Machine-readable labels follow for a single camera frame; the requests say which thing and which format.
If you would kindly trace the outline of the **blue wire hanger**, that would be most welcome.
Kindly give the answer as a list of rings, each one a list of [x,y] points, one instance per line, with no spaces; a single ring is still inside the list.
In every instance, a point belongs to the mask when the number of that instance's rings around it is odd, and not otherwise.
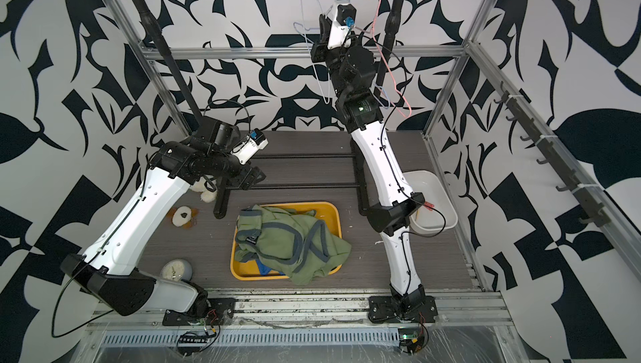
[[[324,14],[330,14],[330,12],[332,12],[333,8],[337,8],[339,5],[348,4],[350,2],[351,2],[351,0],[334,0],[334,4],[332,4],[332,6],[330,8],[328,8],[327,11],[324,12]],[[377,22],[377,17],[378,17],[378,14],[379,14],[379,9],[380,9],[380,6],[381,6],[381,2],[382,2],[382,0],[378,0],[377,10],[376,10],[376,13],[375,13],[375,17],[374,17],[374,19],[372,21],[372,27],[370,29],[370,33],[372,34],[372,37],[368,36],[368,38],[372,42],[374,42],[376,44],[377,50],[378,50],[378,52],[380,54],[381,61],[385,64],[385,66],[387,68],[387,72],[390,75],[392,75],[392,71],[391,71],[391,69],[390,69],[390,67],[388,65],[388,59],[383,56],[383,51],[389,51],[391,54],[393,53],[393,51],[390,48],[388,48],[387,46],[384,46],[383,44],[378,43],[375,40],[375,38],[373,37],[375,29],[376,29],[376,22]],[[292,24],[292,26],[295,29],[295,31],[297,32],[297,34],[300,34],[304,38],[305,47],[306,47],[307,53],[309,55],[311,55],[311,47],[310,47],[311,46],[311,42],[308,39],[307,34],[308,34],[309,31],[315,30],[315,28],[307,28],[307,27],[305,27],[305,24],[300,23],[300,22],[296,22],[296,21]],[[318,84],[319,91],[320,91],[320,94],[322,95],[322,98],[324,99],[326,104],[330,104],[330,102],[332,102],[332,98],[329,95],[325,95],[325,92],[322,89],[322,83],[320,82],[320,80],[318,78],[318,72],[316,70],[315,65],[312,65],[312,69],[313,69],[313,73],[314,73],[314,78],[315,78],[315,80],[316,80],[316,82]],[[379,104],[382,106],[382,108],[385,109],[385,110],[390,109],[392,107],[392,103],[390,101],[390,97],[387,95],[387,91],[385,91],[385,89],[383,88],[382,85],[375,85],[374,88],[375,88],[375,90],[379,90],[380,92],[382,92],[382,94],[385,96],[385,98],[387,100],[387,105],[382,104],[382,102],[379,102]]]

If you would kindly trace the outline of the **green tank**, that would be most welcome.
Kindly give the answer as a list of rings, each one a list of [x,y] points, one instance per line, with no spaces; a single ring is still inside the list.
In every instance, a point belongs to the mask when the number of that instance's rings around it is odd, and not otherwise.
[[[236,220],[234,260],[257,261],[306,286],[342,266],[352,252],[350,243],[331,233],[315,211],[297,212],[276,206],[253,206]]]

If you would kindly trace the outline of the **blue tank top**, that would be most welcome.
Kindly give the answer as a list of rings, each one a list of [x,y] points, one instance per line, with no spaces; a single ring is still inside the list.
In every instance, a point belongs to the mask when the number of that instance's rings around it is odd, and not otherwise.
[[[260,260],[255,261],[257,265],[258,272],[261,276],[269,276],[272,273],[272,269],[264,265]]]

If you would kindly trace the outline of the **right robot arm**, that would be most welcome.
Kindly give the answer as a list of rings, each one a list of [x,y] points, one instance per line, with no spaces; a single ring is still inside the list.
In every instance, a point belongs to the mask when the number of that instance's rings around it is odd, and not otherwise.
[[[379,201],[366,209],[366,217],[386,250],[392,310],[406,321],[426,298],[409,238],[410,217],[425,199],[406,181],[390,145],[380,104],[372,93],[377,75],[374,54],[352,35],[345,19],[332,20],[321,14],[319,27],[320,39],[312,47],[311,59],[326,65],[339,119],[374,179]]]

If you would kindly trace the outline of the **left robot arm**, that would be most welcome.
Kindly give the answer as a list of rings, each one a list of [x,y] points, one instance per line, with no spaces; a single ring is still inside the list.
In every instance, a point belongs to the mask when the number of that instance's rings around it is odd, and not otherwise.
[[[265,134],[252,129],[240,137],[237,131],[233,124],[205,117],[186,139],[161,146],[132,199],[85,252],[64,258],[63,273],[120,316],[141,310],[205,316],[209,305],[204,289],[145,274],[137,266],[161,221],[196,182],[205,177],[226,179],[248,190],[265,179],[250,162],[268,145]]]

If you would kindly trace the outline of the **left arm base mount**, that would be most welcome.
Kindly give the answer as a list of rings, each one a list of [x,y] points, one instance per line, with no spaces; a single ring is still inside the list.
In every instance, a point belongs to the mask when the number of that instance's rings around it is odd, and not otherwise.
[[[162,326],[213,326],[223,325],[231,320],[235,314],[237,299],[233,297],[208,297],[199,296],[195,304],[186,312],[167,310],[162,321]]]

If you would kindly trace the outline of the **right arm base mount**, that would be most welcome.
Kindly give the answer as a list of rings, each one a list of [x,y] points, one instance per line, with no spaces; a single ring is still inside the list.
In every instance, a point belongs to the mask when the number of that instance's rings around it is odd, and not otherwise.
[[[390,296],[370,296],[367,318],[374,324],[424,322],[434,323],[438,310],[433,296],[427,296],[423,285],[402,296],[392,290]]]

